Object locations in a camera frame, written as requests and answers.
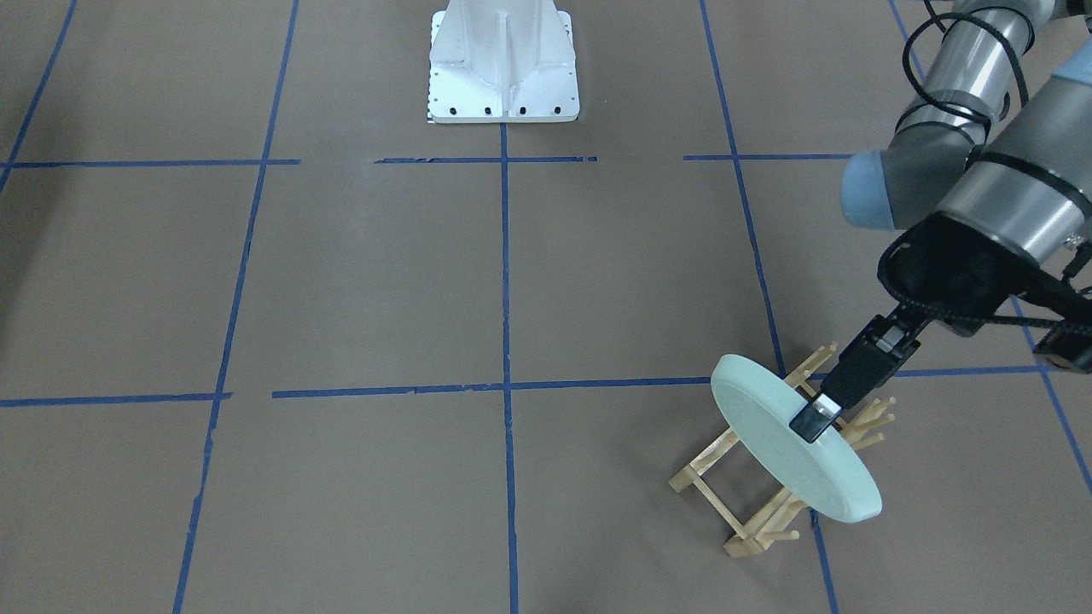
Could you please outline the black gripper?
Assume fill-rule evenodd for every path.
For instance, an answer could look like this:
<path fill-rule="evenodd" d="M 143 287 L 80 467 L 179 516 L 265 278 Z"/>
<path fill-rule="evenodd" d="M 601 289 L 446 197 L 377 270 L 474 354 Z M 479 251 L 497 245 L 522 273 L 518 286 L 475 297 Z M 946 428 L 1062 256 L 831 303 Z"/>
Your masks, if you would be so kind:
<path fill-rule="evenodd" d="M 819 392 L 790 420 L 804 442 L 816 440 L 844 411 L 885 385 L 921 347 L 923 319 L 960 336 L 982 327 L 1036 327 L 1089 338 L 1089 298 L 1053 278 L 1034 259 L 935 213 L 905 231 L 879 257 L 879 283 L 918 316 L 877 316 L 841 354 Z M 1057 319 L 1005 317 L 1010 297 L 1023 297 Z"/>

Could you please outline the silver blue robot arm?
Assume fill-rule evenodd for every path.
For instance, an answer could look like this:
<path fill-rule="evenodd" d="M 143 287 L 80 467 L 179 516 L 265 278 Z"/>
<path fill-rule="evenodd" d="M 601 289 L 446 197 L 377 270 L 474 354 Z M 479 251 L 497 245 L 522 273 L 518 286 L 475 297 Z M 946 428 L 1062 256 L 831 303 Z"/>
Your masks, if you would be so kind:
<path fill-rule="evenodd" d="M 841 205 L 851 224 L 898 231 L 877 276 L 897 308 L 874 317 L 791 428 L 815 442 L 885 385 L 931 322 L 972 336 L 983 326 L 1041 327 L 1034 353 L 1089 371 L 1089 46 L 1037 93 L 1021 59 L 1054 20 L 1089 17 L 1088 1 L 956 1 L 931 13 L 943 33 L 885 150 L 851 156 Z"/>

